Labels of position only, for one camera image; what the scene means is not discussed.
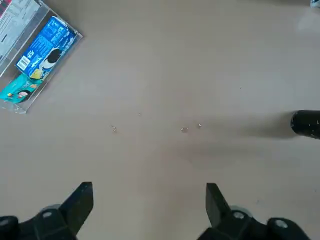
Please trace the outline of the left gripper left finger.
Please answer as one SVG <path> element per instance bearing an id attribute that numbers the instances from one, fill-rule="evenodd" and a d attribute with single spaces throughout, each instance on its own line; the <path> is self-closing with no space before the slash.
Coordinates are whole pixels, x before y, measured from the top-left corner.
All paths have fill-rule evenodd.
<path id="1" fill-rule="evenodd" d="M 62 204 L 43 208 L 31 219 L 0 217 L 2 240 L 76 240 L 94 207 L 93 183 L 82 182 Z"/>

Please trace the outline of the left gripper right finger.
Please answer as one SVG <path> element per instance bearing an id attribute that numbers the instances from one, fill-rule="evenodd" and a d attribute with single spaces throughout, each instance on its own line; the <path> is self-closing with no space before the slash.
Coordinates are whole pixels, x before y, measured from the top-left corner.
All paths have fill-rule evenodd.
<path id="1" fill-rule="evenodd" d="M 232 209 L 215 183 L 207 183 L 205 209 L 211 224 L 199 240 L 308 240 L 305 231 L 294 221 L 270 218 L 257 221 L 243 210 Z"/>

